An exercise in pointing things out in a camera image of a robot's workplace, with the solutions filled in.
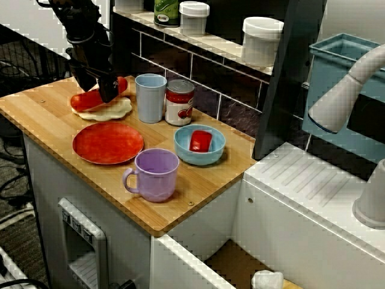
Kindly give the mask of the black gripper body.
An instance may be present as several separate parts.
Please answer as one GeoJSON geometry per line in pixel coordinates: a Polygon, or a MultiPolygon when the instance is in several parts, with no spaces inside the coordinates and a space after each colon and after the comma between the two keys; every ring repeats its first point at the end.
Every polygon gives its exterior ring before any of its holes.
{"type": "Polygon", "coordinates": [[[67,30],[66,49],[70,56],[69,66],[76,79],[114,78],[114,69],[109,61],[114,44],[114,34],[105,27],[71,27],[67,30]]]}

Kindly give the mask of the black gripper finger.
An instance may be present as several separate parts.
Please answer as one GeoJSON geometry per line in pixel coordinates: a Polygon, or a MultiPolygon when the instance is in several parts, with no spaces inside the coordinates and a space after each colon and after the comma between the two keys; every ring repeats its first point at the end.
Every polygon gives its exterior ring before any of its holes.
{"type": "Polygon", "coordinates": [[[99,72],[88,65],[87,62],[69,61],[70,71],[80,88],[87,92],[96,85],[99,72]]]}
{"type": "Polygon", "coordinates": [[[100,73],[97,83],[103,103],[107,104],[119,95],[119,81],[116,74],[100,73]]]}

